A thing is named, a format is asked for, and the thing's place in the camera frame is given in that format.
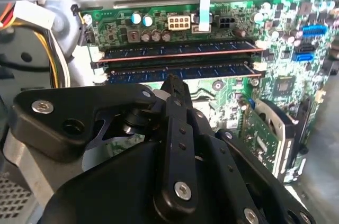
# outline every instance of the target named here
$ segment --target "yellow wire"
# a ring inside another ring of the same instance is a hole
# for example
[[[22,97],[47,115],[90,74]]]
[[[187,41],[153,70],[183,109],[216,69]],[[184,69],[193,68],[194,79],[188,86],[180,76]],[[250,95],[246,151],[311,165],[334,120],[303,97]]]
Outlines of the yellow wire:
[[[79,15],[81,24],[85,24],[85,21],[84,21],[83,17],[81,16],[81,13],[80,13],[80,12],[78,13],[78,15]]]
[[[2,31],[2,30],[7,29],[8,27],[10,27],[14,23],[15,19],[16,19],[16,17],[12,17],[12,19],[8,22],[8,24],[6,26],[2,27],[0,30]]]
[[[24,23],[21,23],[21,22],[14,22],[14,20],[15,20],[15,17],[13,17],[13,18],[9,21],[9,23],[8,23],[5,27],[1,28],[0,30],[4,30],[4,29],[10,27],[11,25],[12,25],[12,26],[20,26],[20,25],[24,25]],[[53,72],[53,77],[54,77],[54,85],[55,85],[56,88],[59,88],[59,82],[58,82],[58,76],[57,76],[57,66],[56,66],[56,64],[55,64],[55,62],[54,62],[54,60],[53,60],[53,56],[52,56],[52,54],[51,54],[51,51],[50,51],[49,48],[48,48],[46,39],[45,39],[44,36],[41,35],[40,33],[35,32],[35,31],[33,31],[33,32],[34,32],[35,36],[37,36],[37,38],[40,40],[40,42],[41,42],[43,48],[45,49],[45,51],[46,51],[46,53],[47,53],[49,62],[51,63],[51,67],[52,67],[52,72]]]

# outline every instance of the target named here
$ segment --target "red wire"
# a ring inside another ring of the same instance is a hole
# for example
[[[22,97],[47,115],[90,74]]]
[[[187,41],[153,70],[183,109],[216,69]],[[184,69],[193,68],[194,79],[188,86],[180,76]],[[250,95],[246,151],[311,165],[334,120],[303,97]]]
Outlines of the red wire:
[[[5,26],[10,22],[10,20],[11,20],[12,17],[13,17],[13,12],[14,12],[14,10],[12,10],[12,11],[9,13],[8,17],[6,18],[6,20],[5,20],[4,23],[3,23],[3,27],[5,27]]]

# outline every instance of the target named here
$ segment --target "silver screw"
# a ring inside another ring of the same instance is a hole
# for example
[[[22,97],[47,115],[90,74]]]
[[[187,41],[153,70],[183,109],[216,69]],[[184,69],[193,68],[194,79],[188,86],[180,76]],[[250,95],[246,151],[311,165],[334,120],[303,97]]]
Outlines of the silver screw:
[[[203,113],[201,113],[200,111],[197,111],[197,115],[198,115],[200,118],[203,118]]]
[[[181,106],[180,101],[175,100],[174,103],[177,104],[178,106]]]
[[[83,16],[83,19],[84,19],[85,24],[88,25],[88,26],[90,26],[93,23],[92,16],[89,15],[89,14],[85,14]]]
[[[189,200],[192,197],[192,192],[189,186],[184,182],[176,182],[174,184],[175,194],[182,200]]]
[[[228,131],[225,132],[225,136],[226,136],[226,138],[228,138],[228,139],[232,139],[232,138],[233,138],[232,134],[229,133]]]
[[[306,214],[304,214],[303,212],[300,212],[300,215],[301,215],[302,219],[303,219],[307,224],[311,224],[311,221],[308,219],[308,217],[306,216]]]
[[[142,94],[146,97],[150,97],[150,93],[149,92],[146,92],[146,91],[143,91]]]
[[[246,219],[248,220],[249,223],[259,224],[258,217],[255,215],[253,210],[251,210],[249,208],[245,208],[244,214],[245,214],[245,217],[246,217]]]
[[[49,101],[39,100],[32,103],[32,110],[39,114],[50,114],[53,112],[54,107]]]

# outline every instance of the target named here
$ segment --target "ram module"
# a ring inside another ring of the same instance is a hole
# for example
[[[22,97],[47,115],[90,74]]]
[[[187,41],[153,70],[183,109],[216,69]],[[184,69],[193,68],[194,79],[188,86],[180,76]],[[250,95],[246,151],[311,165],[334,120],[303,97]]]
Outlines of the ram module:
[[[193,42],[185,44],[168,43],[155,46],[109,49],[105,52],[105,57],[99,62],[222,55],[257,51],[262,51],[262,49],[242,40]]]
[[[162,68],[155,70],[109,73],[108,82],[119,83],[147,83],[162,82],[169,74],[185,79],[224,78],[224,77],[259,77],[261,74],[250,69],[244,62],[236,62],[214,66]]]

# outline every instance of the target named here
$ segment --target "sata port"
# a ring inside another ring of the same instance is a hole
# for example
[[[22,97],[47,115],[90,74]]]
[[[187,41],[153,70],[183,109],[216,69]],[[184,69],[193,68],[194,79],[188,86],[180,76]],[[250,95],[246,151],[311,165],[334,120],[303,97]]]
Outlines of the sata port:
[[[312,53],[316,51],[317,48],[311,44],[302,44],[295,49],[296,53]]]

